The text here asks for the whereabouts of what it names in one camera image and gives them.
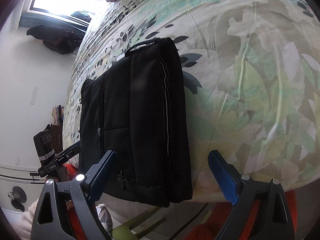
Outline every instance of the black cable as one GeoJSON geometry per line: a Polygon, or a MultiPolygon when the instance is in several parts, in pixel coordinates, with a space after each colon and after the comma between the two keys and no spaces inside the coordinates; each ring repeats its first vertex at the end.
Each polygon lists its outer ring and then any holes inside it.
{"type": "Polygon", "coordinates": [[[191,224],[191,222],[192,222],[193,220],[195,220],[195,219],[202,213],[202,211],[207,207],[208,204],[209,204],[209,203],[206,203],[206,204],[203,206],[203,208],[202,208],[193,218],[191,218],[186,224],[184,224],[184,225],[183,225],[177,232],[175,232],[175,233],[173,234],[173,236],[171,236],[168,240],[174,240],[175,237],[176,237],[178,234],[180,234],[188,225],[191,224]]]}

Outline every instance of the green chair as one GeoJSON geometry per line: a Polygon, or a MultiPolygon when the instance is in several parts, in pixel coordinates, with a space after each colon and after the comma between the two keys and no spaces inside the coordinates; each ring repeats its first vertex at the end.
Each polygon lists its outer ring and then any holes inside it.
{"type": "Polygon", "coordinates": [[[148,228],[145,228],[143,231],[139,233],[132,233],[131,230],[136,228],[138,225],[146,221],[153,214],[155,214],[161,207],[151,207],[148,210],[142,212],[140,215],[130,219],[129,221],[123,223],[122,225],[114,228],[111,231],[111,235],[115,240],[139,240],[152,232],[155,228],[157,228],[163,221],[163,218],[159,218],[156,222],[154,222],[148,228]]]}

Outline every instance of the silver bolt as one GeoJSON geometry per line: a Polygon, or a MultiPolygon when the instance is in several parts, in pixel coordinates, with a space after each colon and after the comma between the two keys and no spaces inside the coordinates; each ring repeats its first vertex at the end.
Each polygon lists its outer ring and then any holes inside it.
{"type": "Polygon", "coordinates": [[[243,180],[249,180],[249,179],[250,179],[250,176],[249,176],[248,174],[242,174],[242,175],[241,175],[241,178],[242,178],[243,180]]]}
{"type": "Polygon", "coordinates": [[[273,179],[272,182],[273,182],[274,184],[276,184],[276,185],[279,185],[279,184],[280,184],[279,179],[273,179]]]}
{"type": "Polygon", "coordinates": [[[84,178],[85,178],[85,176],[83,174],[79,174],[76,176],[77,181],[82,181],[82,180],[84,180],[84,178]]]}
{"type": "Polygon", "coordinates": [[[45,182],[47,185],[51,185],[53,183],[53,179],[48,179],[46,182],[45,182]]]}

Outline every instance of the black bag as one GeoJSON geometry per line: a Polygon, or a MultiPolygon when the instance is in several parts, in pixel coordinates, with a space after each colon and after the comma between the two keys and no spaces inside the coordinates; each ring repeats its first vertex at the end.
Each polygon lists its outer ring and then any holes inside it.
{"type": "Polygon", "coordinates": [[[182,67],[170,38],[130,48],[84,82],[81,100],[80,172],[114,150],[105,193],[162,207],[192,198],[182,67]]]}

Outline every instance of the bed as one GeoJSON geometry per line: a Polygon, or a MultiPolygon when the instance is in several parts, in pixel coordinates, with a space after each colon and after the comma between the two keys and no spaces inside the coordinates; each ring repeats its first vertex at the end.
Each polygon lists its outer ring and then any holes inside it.
{"type": "MultiPolygon", "coordinates": [[[[320,23],[305,0],[118,0],[93,19],[72,67],[64,148],[81,86],[137,42],[170,37],[183,67],[193,199],[224,201],[217,149],[240,173],[291,190],[320,178],[320,23]]],[[[75,166],[76,156],[70,160],[75,166]]]]}

